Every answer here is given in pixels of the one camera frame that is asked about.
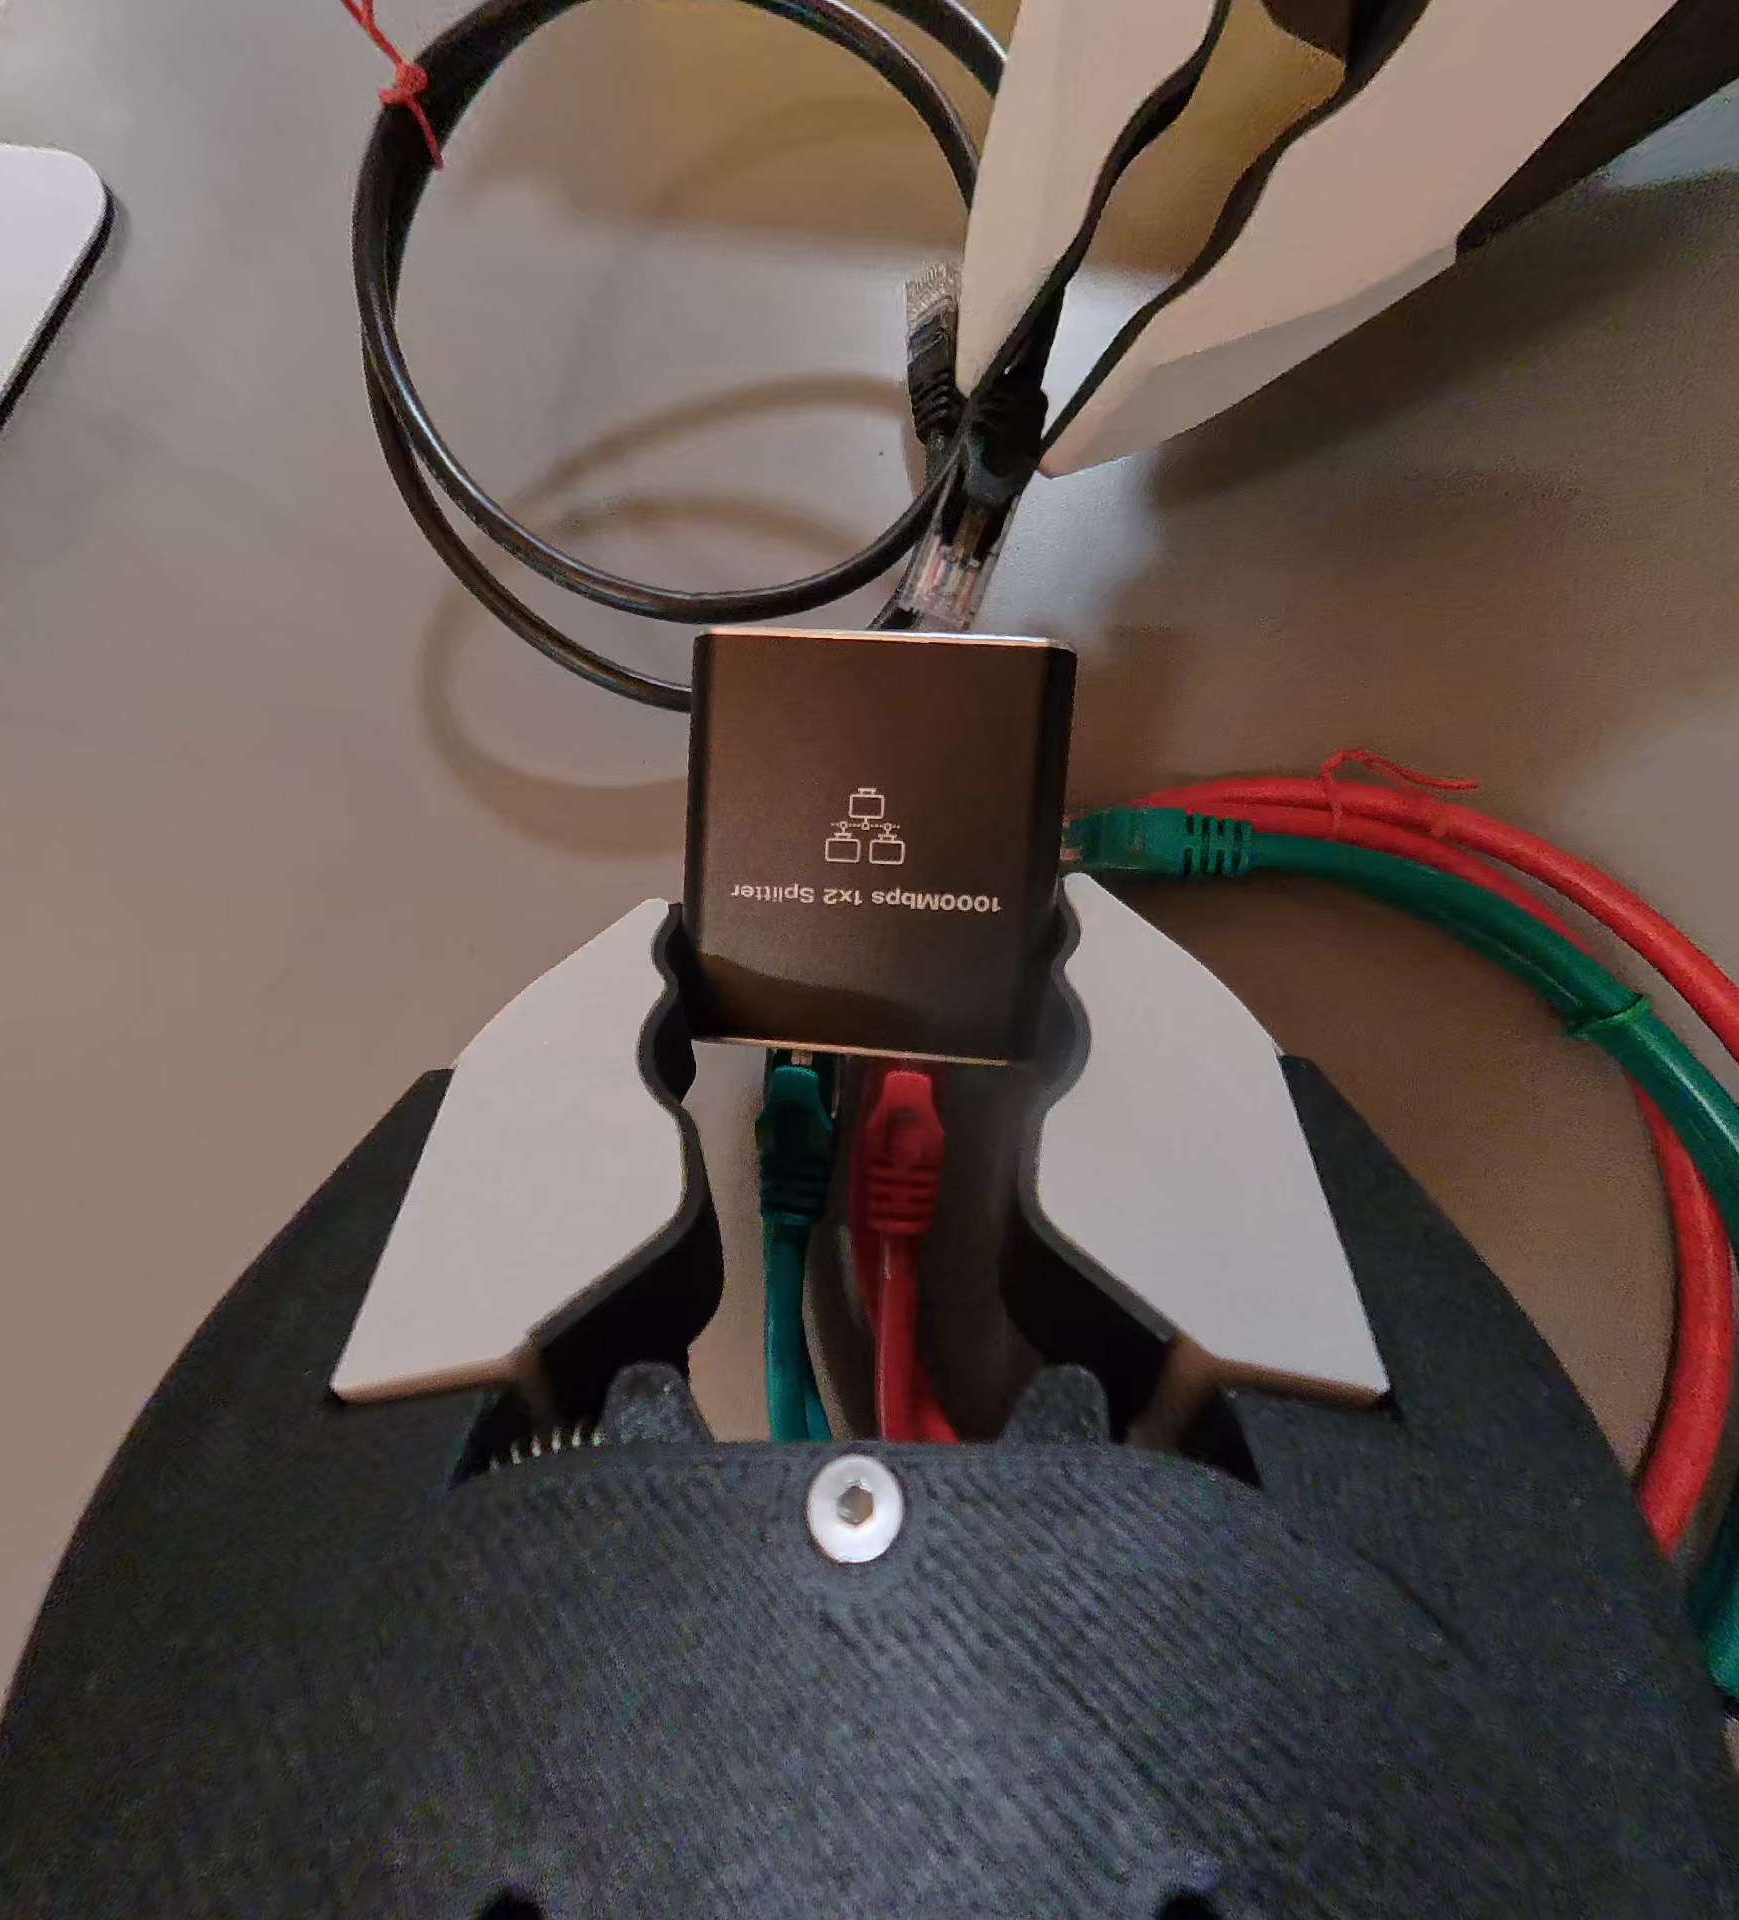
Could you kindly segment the red twist tie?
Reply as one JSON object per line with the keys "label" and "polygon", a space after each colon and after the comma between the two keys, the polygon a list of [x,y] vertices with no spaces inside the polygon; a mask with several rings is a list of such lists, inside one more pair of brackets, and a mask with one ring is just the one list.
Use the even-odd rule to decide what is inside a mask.
{"label": "red twist tie", "polygon": [[1481,791],[1481,783],[1430,775],[1390,756],[1351,748],[1323,762],[1319,789],[1334,838],[1344,838],[1348,819],[1358,819],[1443,840],[1450,825],[1467,819],[1464,801]]}
{"label": "red twist tie", "polygon": [[367,37],[378,59],[384,60],[391,71],[391,80],[377,97],[381,107],[399,108],[409,117],[409,121],[420,132],[430,169],[441,171],[444,164],[442,146],[425,108],[425,93],[429,85],[425,67],[418,60],[404,57],[389,39],[387,30],[377,19],[377,2],[341,2],[341,9],[352,19],[354,27],[362,32],[362,37]]}

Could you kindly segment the grey desk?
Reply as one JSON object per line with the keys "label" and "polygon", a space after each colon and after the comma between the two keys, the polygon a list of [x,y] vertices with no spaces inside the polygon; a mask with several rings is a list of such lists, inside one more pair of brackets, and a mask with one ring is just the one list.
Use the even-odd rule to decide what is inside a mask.
{"label": "grey desk", "polygon": [[[0,140],[111,194],[0,431],[0,1708],[137,1409],[377,1119],[680,890],[687,726],[427,550],[362,394],[338,4],[0,4]],[[546,540],[790,581],[907,502],[907,107],[738,4],[584,4],[472,108],[404,341]],[[1739,85],[1234,416],[1027,499],[1072,792],[1478,783],[1739,983]]]}

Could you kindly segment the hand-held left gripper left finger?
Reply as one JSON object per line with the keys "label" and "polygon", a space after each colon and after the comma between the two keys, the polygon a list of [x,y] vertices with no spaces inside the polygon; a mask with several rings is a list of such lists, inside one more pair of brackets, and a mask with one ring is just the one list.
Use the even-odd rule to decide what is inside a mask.
{"label": "hand-held left gripper left finger", "polygon": [[678,979],[680,911],[642,900],[458,1056],[331,1375],[349,1406],[539,1372],[599,1407],[625,1368],[685,1373],[723,1259]]}

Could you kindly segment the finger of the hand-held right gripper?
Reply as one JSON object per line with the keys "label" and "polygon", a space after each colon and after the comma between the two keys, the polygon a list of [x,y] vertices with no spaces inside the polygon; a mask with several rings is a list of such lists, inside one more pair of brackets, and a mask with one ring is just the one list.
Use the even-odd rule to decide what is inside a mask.
{"label": "finger of the hand-held right gripper", "polygon": [[[1227,4],[1026,4],[978,166],[961,265],[957,382],[968,395],[1008,364],[1029,311],[1060,294],[1087,252],[1102,209],[1131,156],[1169,121],[1202,71],[1234,107],[1234,60],[1215,42]],[[1214,108],[1188,108],[1191,166],[1180,169],[1175,281],[1134,320],[1129,343],[1104,359],[1078,398],[1231,398],[1234,338],[1180,320],[1194,283],[1234,243],[1231,132]]]}
{"label": "finger of the hand-held right gripper", "polygon": [[1669,12],[1665,2],[1432,2],[1267,162],[1229,238],[1154,302],[1041,459],[1080,474],[1271,386],[1455,259],[1481,207]]}

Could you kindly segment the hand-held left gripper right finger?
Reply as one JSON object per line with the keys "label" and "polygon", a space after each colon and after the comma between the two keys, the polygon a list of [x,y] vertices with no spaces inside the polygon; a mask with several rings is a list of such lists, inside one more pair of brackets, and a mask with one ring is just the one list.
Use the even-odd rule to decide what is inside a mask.
{"label": "hand-held left gripper right finger", "polygon": [[1111,1407],[1171,1347],[1202,1390],[1389,1393],[1283,1056],[1188,948],[1069,876],[1012,1219],[1012,1318]]}

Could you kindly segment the black ethernet splitter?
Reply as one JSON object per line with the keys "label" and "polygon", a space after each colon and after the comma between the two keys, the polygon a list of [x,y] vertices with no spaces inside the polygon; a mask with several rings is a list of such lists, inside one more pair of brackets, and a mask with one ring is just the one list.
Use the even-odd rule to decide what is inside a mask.
{"label": "black ethernet splitter", "polygon": [[695,1036],[947,1064],[1031,1048],[1076,658],[1045,639],[695,638],[682,989]]}

